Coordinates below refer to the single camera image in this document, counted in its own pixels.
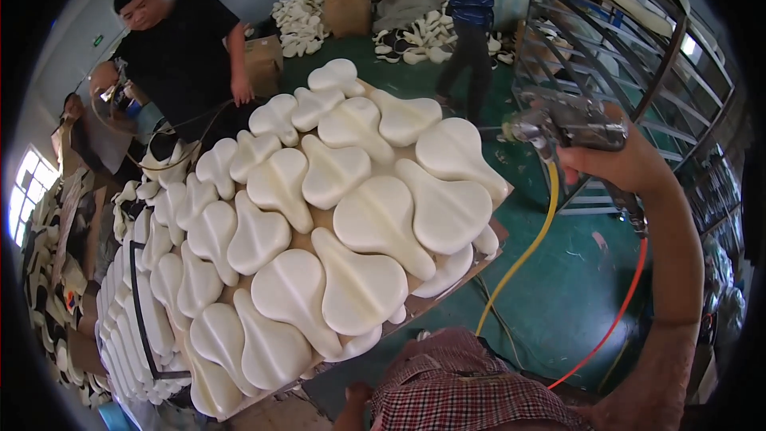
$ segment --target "yellow hose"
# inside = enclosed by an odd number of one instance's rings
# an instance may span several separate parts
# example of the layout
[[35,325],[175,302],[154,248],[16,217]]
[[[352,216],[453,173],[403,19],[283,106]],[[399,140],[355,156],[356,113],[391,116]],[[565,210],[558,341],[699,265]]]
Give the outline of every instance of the yellow hose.
[[531,256],[531,254],[535,252],[542,239],[545,238],[545,235],[548,233],[548,228],[551,227],[553,215],[556,214],[556,206],[559,204],[559,171],[556,168],[556,164],[554,162],[548,163],[548,173],[551,177],[551,202],[548,206],[548,215],[545,216],[545,222],[542,224],[540,233],[537,234],[535,241],[533,241],[529,248],[524,252],[524,254],[516,260],[516,263],[511,266],[511,269],[505,273],[503,279],[501,279],[500,283],[498,283],[495,287],[495,291],[492,293],[492,296],[490,296],[490,300],[486,302],[484,312],[481,314],[479,326],[476,327],[476,336],[479,336],[481,333],[481,328],[484,326],[484,320],[486,320],[486,316],[490,313],[492,305],[495,302],[497,295],[499,295],[503,290],[505,283],[508,283],[508,280],[510,280],[514,273],[516,273],[516,270],[518,270],[521,265],[523,265],[524,262]]

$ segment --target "green floor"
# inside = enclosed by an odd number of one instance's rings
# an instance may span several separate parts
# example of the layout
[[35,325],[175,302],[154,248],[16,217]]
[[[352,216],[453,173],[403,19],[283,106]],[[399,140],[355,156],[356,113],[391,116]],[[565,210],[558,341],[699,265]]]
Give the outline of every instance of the green floor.
[[[305,87],[312,70],[339,57],[353,60],[361,79],[403,99],[432,96],[440,71],[439,65],[427,61],[417,65],[380,61],[375,58],[369,38],[327,40],[315,55],[285,61],[282,91]],[[510,97],[511,81],[512,68],[501,63],[494,72],[484,107],[488,123],[499,125],[503,115],[514,110],[513,105],[505,102]],[[455,95],[465,96],[466,83],[467,73],[457,84]],[[503,254],[482,272],[493,289],[539,232],[548,190],[530,146],[485,144],[484,157],[515,187],[495,213],[510,237],[503,245]],[[617,314],[633,275],[638,248],[639,240],[630,225],[609,216],[554,219],[537,252],[504,288],[496,304],[515,334],[516,350],[524,368],[560,378],[588,354]],[[637,333],[637,315],[648,296],[646,279],[623,322],[590,363],[569,379],[570,384],[597,390],[625,340]],[[477,284],[469,283],[367,354],[319,375],[305,383],[304,389],[322,410],[335,418],[343,404],[345,386],[354,380],[375,384],[401,345],[413,338],[417,330],[455,325],[473,330],[483,308]],[[487,321],[482,335],[498,353],[515,361],[510,343],[495,319]],[[620,369],[629,367],[630,363],[627,366],[622,363]]]

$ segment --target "glue spray gun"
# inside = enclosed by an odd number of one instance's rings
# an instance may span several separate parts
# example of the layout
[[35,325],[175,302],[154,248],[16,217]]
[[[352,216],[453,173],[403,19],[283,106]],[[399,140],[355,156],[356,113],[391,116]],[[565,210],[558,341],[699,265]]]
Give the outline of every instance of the glue spray gun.
[[[555,158],[551,142],[564,148],[603,151],[620,151],[625,147],[627,123],[624,119],[608,117],[599,100],[534,86],[524,88],[521,98],[534,102],[534,106],[513,118],[510,131],[517,140],[531,143],[545,163]],[[614,206],[627,211],[639,237],[646,237],[644,210],[638,205],[636,195],[620,190],[607,180],[601,179],[601,182]]]

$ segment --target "orange hose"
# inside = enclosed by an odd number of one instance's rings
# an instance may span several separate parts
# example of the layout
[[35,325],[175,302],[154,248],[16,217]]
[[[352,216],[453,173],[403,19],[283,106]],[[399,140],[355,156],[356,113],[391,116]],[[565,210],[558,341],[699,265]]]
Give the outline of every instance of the orange hose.
[[604,346],[604,343],[607,342],[607,340],[609,339],[609,336],[612,334],[612,331],[614,331],[614,329],[617,328],[618,323],[623,317],[623,314],[625,314],[627,305],[630,303],[630,300],[633,298],[633,293],[636,292],[638,281],[641,278],[641,272],[644,271],[644,261],[646,260],[646,249],[649,246],[648,242],[649,240],[646,238],[641,239],[641,250],[638,254],[638,264],[636,265],[636,273],[634,273],[633,275],[633,282],[630,283],[630,288],[628,288],[627,295],[625,295],[625,301],[623,302],[622,306],[620,306],[620,311],[618,312],[618,316],[617,318],[614,319],[614,322],[609,327],[607,334],[604,335],[601,341],[596,345],[596,348],[593,348],[593,350],[588,354],[588,356],[585,357],[585,359],[577,363],[577,366],[572,368],[572,370],[569,371],[567,374],[565,374],[563,378],[561,378],[560,380],[556,381],[551,386],[549,386],[548,389],[556,388],[565,380],[567,380],[571,375],[575,374],[577,370],[585,366],[585,364],[588,363],[589,359],[593,358],[594,355],[596,355],[596,353],[598,352],[598,350],[601,349],[602,346]]

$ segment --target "red checkered shirt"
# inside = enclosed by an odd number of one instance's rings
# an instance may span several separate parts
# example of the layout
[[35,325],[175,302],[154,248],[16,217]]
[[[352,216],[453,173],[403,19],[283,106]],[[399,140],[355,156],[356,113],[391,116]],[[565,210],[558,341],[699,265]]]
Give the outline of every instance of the red checkered shirt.
[[592,431],[542,384],[491,357],[465,328],[408,343],[375,390],[371,412],[373,431],[480,431],[527,419]]

